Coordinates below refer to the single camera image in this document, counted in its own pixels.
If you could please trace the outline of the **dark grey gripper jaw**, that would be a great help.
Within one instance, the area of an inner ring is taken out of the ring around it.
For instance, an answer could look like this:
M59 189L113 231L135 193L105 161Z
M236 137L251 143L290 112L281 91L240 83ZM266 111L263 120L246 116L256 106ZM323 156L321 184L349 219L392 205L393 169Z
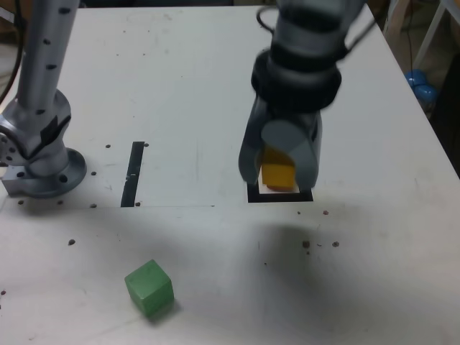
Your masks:
M267 121L266 108L266 103L257 96L249 115L239 153L240 175L250 185L255 185L259 177L260 155L264 147L261 131Z

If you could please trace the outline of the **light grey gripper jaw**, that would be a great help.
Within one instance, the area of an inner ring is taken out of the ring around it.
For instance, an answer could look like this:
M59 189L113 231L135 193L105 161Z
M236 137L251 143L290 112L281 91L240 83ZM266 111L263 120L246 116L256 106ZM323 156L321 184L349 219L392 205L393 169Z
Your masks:
M321 153L320 112L272 119L262 129L262 182L278 190L316 185Z

